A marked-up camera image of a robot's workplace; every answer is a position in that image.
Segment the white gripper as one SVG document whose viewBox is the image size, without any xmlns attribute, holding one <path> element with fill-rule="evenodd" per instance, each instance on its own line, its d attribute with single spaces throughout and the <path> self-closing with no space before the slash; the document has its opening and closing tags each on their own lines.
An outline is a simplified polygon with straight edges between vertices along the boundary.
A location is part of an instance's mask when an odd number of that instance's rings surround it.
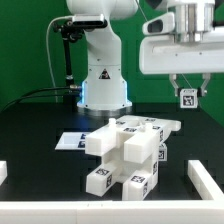
<svg viewBox="0 0 224 224">
<path fill-rule="evenodd" d="M 224 33 L 205 33 L 198 43 L 176 43 L 173 35 L 145 37 L 140 45 L 139 67 L 145 75 L 169 74 L 175 97 L 180 97 L 182 90 L 177 74 L 203 73 L 199 96 L 204 97 L 210 73 L 224 72 Z"/>
</svg>

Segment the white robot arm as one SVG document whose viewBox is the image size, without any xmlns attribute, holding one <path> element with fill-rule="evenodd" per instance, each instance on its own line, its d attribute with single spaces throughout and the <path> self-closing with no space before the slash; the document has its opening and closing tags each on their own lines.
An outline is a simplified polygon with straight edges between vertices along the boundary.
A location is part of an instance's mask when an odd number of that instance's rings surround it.
<svg viewBox="0 0 224 224">
<path fill-rule="evenodd" d="M 84 30 L 88 75 L 82 83 L 80 110 L 94 115 L 131 109 L 127 83 L 121 75 L 122 46 L 112 20 L 129 18 L 139 0 L 66 0 L 72 24 Z M 145 75 L 201 74 L 205 82 L 224 72 L 224 21 L 214 11 L 224 0 L 146 0 L 162 14 L 142 26 L 145 38 L 139 68 Z"/>
</svg>

